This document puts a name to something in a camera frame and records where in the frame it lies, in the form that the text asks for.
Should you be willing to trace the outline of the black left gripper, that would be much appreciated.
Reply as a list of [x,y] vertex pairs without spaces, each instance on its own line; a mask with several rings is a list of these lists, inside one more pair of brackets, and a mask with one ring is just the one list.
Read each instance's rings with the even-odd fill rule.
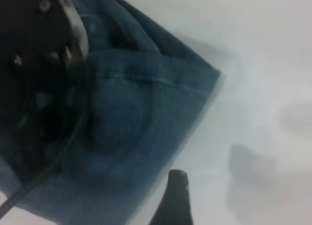
[[89,113],[88,39],[72,0],[0,0],[0,155],[26,184]]

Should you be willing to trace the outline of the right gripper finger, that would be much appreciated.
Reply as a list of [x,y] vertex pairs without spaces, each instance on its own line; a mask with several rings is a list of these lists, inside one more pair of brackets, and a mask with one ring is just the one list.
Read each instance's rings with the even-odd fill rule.
[[187,173],[172,169],[162,200],[149,222],[151,225],[192,225]]

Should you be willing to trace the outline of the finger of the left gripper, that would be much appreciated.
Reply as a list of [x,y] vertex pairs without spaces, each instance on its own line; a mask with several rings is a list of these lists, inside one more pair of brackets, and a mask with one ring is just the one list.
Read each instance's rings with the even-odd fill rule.
[[138,43],[119,26],[109,29],[109,40],[113,48],[138,51]]

